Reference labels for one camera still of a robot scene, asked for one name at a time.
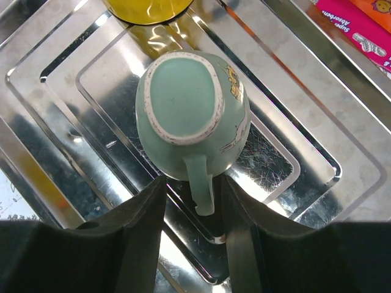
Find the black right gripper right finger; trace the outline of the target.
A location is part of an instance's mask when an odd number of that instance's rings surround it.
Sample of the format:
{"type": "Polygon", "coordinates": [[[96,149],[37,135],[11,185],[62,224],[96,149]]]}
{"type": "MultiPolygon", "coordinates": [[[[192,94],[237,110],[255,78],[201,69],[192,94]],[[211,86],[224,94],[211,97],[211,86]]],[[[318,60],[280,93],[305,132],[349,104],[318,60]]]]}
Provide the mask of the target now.
{"type": "Polygon", "coordinates": [[[301,225],[221,178],[233,292],[389,292],[390,223],[301,225]]]}

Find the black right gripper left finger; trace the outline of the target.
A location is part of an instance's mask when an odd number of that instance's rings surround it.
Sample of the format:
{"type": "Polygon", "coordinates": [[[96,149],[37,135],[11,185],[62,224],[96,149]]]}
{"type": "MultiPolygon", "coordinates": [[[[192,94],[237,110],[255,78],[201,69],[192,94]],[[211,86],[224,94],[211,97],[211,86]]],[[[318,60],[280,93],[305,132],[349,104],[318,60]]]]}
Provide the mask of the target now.
{"type": "Polygon", "coordinates": [[[76,229],[1,222],[2,292],[152,292],[166,178],[76,229]]]}

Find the yellow mug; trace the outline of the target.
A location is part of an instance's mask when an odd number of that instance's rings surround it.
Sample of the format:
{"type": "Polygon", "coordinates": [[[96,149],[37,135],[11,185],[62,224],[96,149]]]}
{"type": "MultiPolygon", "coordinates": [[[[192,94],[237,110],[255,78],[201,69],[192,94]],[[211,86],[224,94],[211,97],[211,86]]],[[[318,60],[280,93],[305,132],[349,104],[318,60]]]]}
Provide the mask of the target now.
{"type": "Polygon", "coordinates": [[[168,21],[184,12],[192,0],[105,0],[117,18],[131,24],[149,25],[168,21]]]}

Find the sage green mug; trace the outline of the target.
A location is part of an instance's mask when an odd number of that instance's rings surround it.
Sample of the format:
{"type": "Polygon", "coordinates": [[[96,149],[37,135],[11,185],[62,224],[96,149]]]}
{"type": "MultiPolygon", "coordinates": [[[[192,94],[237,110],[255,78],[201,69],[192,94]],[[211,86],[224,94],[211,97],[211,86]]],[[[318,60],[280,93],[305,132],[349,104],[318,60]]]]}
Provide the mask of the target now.
{"type": "Polygon", "coordinates": [[[213,214],[213,178],[237,160],[250,130],[249,98],[234,68],[206,52],[168,52],[141,77],[135,107],[147,157],[189,183],[198,215],[213,214]]]}

